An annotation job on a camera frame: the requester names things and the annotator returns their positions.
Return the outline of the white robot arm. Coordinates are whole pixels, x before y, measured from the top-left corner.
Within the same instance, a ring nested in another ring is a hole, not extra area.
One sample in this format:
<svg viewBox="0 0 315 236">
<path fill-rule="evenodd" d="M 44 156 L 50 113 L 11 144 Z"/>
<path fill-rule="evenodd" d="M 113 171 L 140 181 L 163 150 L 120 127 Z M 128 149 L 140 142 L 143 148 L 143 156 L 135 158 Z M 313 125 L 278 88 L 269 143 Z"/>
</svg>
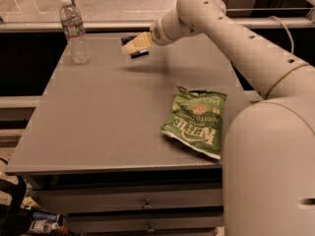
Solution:
<svg viewBox="0 0 315 236">
<path fill-rule="evenodd" d="M 315 236 L 315 68 L 225 14 L 221 0 L 177 0 L 149 31 L 124 46 L 205 34 L 262 101 L 239 113 L 225 135 L 225 236 Z"/>
</svg>

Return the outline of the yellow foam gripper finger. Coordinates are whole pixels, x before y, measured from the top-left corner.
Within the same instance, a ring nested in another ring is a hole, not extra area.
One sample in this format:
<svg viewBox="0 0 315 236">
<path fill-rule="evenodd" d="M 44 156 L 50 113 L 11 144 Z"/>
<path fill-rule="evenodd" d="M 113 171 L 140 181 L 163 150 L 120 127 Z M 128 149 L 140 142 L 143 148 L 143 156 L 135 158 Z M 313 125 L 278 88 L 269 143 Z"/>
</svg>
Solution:
<svg viewBox="0 0 315 236">
<path fill-rule="evenodd" d="M 133 39 L 128 38 L 126 43 L 122 46 L 124 54 L 134 54 L 138 51 L 151 47 L 153 40 L 149 32 L 142 32 Z"/>
</svg>

